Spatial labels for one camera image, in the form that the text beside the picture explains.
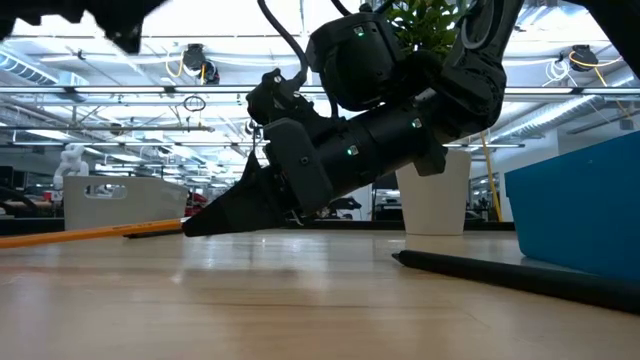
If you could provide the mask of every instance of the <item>green leaves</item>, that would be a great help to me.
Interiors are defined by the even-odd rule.
[[[464,0],[458,4],[465,6]],[[448,29],[462,11],[453,13],[455,4],[446,0],[398,0],[387,13],[402,47],[411,52],[416,46],[447,56],[456,40],[457,30]]]

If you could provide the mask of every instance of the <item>ceiling pipe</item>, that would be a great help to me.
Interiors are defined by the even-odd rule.
[[[609,76],[607,81],[611,87],[638,86],[640,82],[629,67],[618,70]],[[601,85],[595,81],[589,86]],[[606,99],[600,95],[586,95],[576,97],[561,103],[547,104],[497,131],[491,131],[489,143],[506,141],[512,137],[530,137],[539,135],[575,118],[593,113],[606,105]],[[481,145],[479,141],[472,145]]]
[[[38,85],[55,85],[58,79],[19,59],[0,47],[0,70],[7,71]]]

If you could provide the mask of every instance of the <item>white robot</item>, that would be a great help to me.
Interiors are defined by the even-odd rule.
[[[53,188],[56,192],[62,190],[63,176],[89,176],[89,165],[82,161],[83,153],[84,146],[69,144],[60,154],[60,166],[53,176]]]

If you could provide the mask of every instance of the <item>green indicator light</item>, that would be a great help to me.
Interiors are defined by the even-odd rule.
[[[364,36],[364,28],[362,26],[358,26],[358,27],[354,28],[353,32],[356,33],[356,35],[358,35],[358,37],[363,37]]]

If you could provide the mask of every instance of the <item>potted plant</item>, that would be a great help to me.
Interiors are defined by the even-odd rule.
[[[454,24],[465,8],[466,0],[455,4],[446,0],[398,0],[387,18],[405,52],[425,49],[444,58],[456,40]]]
[[[458,34],[454,24],[465,8],[464,0],[455,4],[446,0],[398,0],[387,17],[406,53],[424,49],[444,59]],[[413,164],[396,171],[408,234],[462,234],[470,167],[469,153],[450,151],[443,174],[420,177]],[[420,250],[419,243],[424,239],[412,237],[407,248]]]

